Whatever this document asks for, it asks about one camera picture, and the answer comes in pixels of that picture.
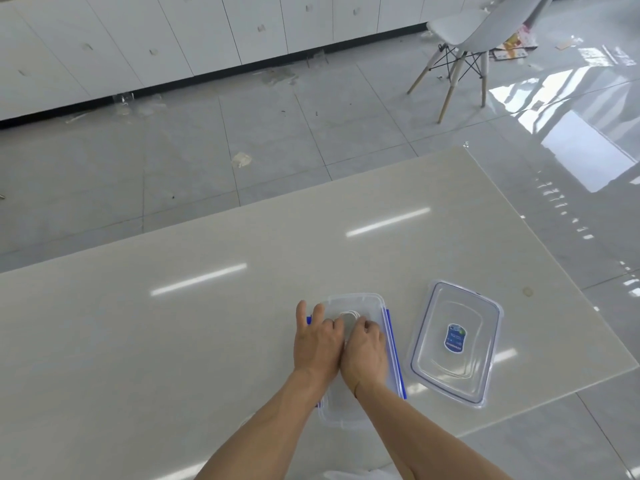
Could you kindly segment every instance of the table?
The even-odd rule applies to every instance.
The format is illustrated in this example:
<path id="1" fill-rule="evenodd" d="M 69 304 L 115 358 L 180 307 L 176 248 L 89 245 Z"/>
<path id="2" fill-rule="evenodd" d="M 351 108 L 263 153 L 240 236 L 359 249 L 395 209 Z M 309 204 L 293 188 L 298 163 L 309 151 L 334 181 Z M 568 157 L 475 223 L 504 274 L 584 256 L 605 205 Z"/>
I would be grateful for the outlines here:
<path id="1" fill-rule="evenodd" d="M 0 477 L 190 478 L 292 369 L 298 300 L 379 293 L 404 357 L 434 278 L 505 311 L 485 409 L 407 380 L 455 435 L 637 366 L 452 148 L 0 274 Z M 314 413 L 289 475 L 388 461 Z"/>

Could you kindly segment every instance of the chair leg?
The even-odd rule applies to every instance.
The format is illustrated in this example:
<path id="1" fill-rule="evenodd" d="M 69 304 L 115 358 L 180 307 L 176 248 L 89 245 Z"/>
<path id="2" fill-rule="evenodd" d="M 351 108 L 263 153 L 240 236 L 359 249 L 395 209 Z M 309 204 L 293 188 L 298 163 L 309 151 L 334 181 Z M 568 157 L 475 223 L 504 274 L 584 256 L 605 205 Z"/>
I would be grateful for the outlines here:
<path id="1" fill-rule="evenodd" d="M 415 80 L 411 88 L 406 92 L 407 94 L 411 94 L 412 91 L 415 89 L 415 87 L 418 84 L 420 84 L 420 81 L 422 80 L 422 78 L 425 76 L 425 74 L 427 74 L 428 71 L 431 70 L 431 68 L 434 66 L 436 61 L 440 58 L 440 55 L 445 48 L 446 48 L 446 45 L 443 45 L 441 48 L 436 50 L 436 53 L 434 55 L 431 56 L 431 58 L 429 59 L 429 62 L 427 62 L 427 67 L 424 68 L 420 76 L 418 76 L 418 79 Z"/>
<path id="2" fill-rule="evenodd" d="M 453 65 L 453 69 L 451 71 L 451 85 L 449 86 L 449 92 L 447 93 L 447 98 L 444 99 L 444 105 L 442 106 L 440 117 L 438 118 L 438 124 L 442 122 L 442 119 L 444 118 L 444 113 L 447 112 L 447 108 L 449 107 L 449 101 L 451 101 L 451 96 L 453 95 L 453 91 L 458 85 L 458 79 L 460 78 L 460 71 L 462 71 L 462 65 L 464 65 L 466 57 L 467 57 L 467 53 L 462 52 L 462 55 L 460 55 L 460 58 Z"/>
<path id="3" fill-rule="evenodd" d="M 480 74 L 482 76 L 482 107 L 486 106 L 486 85 L 489 76 L 489 52 L 480 56 Z"/>

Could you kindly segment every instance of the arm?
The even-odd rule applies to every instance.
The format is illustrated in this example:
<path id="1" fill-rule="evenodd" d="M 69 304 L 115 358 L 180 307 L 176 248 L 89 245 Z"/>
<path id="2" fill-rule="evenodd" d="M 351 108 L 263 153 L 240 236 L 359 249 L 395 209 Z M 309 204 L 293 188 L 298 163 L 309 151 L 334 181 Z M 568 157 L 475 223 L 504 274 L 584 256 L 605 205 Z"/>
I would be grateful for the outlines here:
<path id="1" fill-rule="evenodd" d="M 324 306 L 316 305 L 307 325 L 307 304 L 298 304 L 292 374 L 213 454 L 195 480 L 284 478 L 309 415 L 338 373 L 344 349 L 342 319 L 323 318 Z"/>
<path id="2" fill-rule="evenodd" d="M 387 388 L 385 336 L 377 324 L 358 320 L 340 368 L 404 480 L 511 480 Z"/>

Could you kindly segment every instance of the white chair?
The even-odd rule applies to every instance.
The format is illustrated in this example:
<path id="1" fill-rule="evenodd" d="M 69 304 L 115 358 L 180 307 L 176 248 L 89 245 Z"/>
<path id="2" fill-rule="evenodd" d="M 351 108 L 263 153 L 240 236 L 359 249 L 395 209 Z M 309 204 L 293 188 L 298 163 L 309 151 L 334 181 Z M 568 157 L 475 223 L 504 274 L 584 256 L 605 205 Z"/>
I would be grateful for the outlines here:
<path id="1" fill-rule="evenodd" d="M 469 69 L 472 68 L 480 74 L 482 79 L 482 107 L 484 107 L 486 104 L 486 78 L 489 72 L 489 51 L 516 33 L 524 21 L 539 6 L 546 3 L 547 0 L 505 0 L 491 13 L 478 9 L 464 10 L 456 15 L 429 22 L 427 24 L 428 29 L 444 43 L 438 46 L 427 67 L 415 80 L 407 94 L 411 94 L 425 74 L 435 68 L 436 63 L 445 57 L 447 62 L 442 65 L 446 64 L 449 70 L 449 55 L 452 54 L 454 60 L 451 62 L 453 65 L 449 70 L 449 92 L 442 106 L 438 123 L 442 122 L 444 113 L 447 111 L 451 95 L 458 85 L 460 72 L 465 62 L 469 65 Z M 472 57 L 471 63 L 467 61 L 467 57 Z M 478 59 L 480 59 L 479 70 L 477 68 Z"/>

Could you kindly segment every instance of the container lid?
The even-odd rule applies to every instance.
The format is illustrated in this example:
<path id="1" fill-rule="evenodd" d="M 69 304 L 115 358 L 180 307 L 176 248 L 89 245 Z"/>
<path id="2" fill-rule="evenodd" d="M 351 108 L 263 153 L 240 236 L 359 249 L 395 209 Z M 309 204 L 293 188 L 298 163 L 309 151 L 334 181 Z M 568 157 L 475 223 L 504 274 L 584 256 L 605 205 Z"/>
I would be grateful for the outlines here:
<path id="1" fill-rule="evenodd" d="M 484 405 L 502 307 L 452 283 L 435 282 L 409 349 L 409 369 L 425 386 Z"/>
<path id="2" fill-rule="evenodd" d="M 397 361 L 393 331 L 387 307 L 382 297 L 375 293 L 331 296 L 324 302 L 324 318 L 336 320 L 339 316 L 342 316 L 344 320 L 344 336 L 347 341 L 357 318 L 360 316 L 364 316 L 367 320 L 380 325 L 380 330 L 385 332 L 387 338 L 387 357 L 389 361 L 387 387 L 398 396 L 404 398 L 404 386 Z M 338 374 L 329 389 L 327 389 L 320 402 L 318 413 L 321 420 L 329 426 L 337 426 L 344 429 L 372 428 L 366 413 L 347 387 L 347 384 L 344 383 L 341 374 Z"/>

